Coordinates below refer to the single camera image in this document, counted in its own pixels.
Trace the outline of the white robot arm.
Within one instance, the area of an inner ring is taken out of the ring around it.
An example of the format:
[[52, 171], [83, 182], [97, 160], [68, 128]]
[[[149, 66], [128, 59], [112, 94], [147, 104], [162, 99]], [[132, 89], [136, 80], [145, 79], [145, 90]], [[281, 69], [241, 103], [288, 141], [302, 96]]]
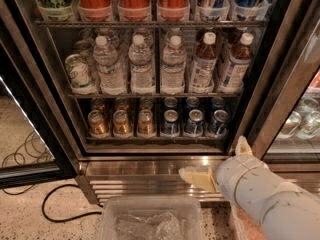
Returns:
[[216, 169], [189, 166], [179, 175], [200, 189], [220, 192], [262, 227], [267, 240], [320, 240], [320, 198], [273, 173], [243, 136], [235, 155]]

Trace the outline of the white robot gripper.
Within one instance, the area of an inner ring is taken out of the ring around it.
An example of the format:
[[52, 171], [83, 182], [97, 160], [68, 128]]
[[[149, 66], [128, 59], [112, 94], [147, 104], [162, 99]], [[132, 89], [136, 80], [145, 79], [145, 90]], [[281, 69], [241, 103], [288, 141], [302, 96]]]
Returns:
[[[261, 214], [265, 200], [277, 188], [277, 175], [253, 155], [247, 139], [241, 135], [235, 154], [222, 162], [216, 171], [216, 180], [223, 197], [249, 214]], [[207, 166], [179, 169], [186, 183], [208, 192], [216, 192], [213, 171]]]

